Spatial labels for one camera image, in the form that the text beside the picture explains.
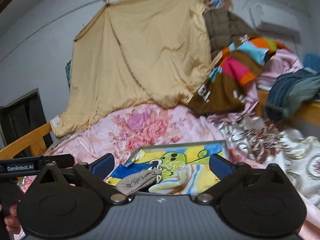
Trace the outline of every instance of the triangular hole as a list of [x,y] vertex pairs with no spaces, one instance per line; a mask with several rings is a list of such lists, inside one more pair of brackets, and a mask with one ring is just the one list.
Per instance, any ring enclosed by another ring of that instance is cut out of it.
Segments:
[[51,170],[47,170],[46,173],[42,176],[40,183],[49,183],[55,182],[54,174]]

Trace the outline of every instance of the striped towel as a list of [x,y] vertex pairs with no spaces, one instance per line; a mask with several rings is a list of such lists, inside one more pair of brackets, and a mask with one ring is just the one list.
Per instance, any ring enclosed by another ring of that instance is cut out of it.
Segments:
[[186,164],[180,166],[171,178],[150,187],[149,192],[170,195],[200,194],[219,181],[210,171],[208,164]]

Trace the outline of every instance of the silver bolt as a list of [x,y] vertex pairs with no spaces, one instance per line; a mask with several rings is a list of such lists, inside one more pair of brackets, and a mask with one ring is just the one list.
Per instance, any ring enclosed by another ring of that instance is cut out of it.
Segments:
[[125,201],[127,197],[123,194],[117,193],[117,194],[111,195],[110,199],[114,202],[119,203],[119,202]]
[[198,200],[202,203],[208,203],[213,200],[213,197],[210,194],[202,193],[198,195]]

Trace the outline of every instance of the yellow curtain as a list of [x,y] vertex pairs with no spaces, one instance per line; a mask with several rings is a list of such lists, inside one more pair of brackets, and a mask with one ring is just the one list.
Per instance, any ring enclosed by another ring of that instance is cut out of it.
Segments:
[[122,0],[104,5],[74,43],[61,137],[112,111],[187,104],[210,72],[202,0]]

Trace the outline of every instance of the finger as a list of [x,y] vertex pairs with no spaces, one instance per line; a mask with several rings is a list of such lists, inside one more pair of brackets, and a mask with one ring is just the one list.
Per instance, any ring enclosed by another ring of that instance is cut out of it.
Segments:
[[20,234],[21,232],[21,227],[18,226],[18,227],[9,227],[9,226],[6,226],[6,229],[9,233],[11,234],[15,234],[15,235],[18,235]]
[[18,227],[20,223],[17,218],[13,217],[12,215],[7,216],[4,218],[4,223],[9,227]]
[[17,217],[17,206],[18,206],[18,204],[13,204],[9,208],[9,212],[13,217]]

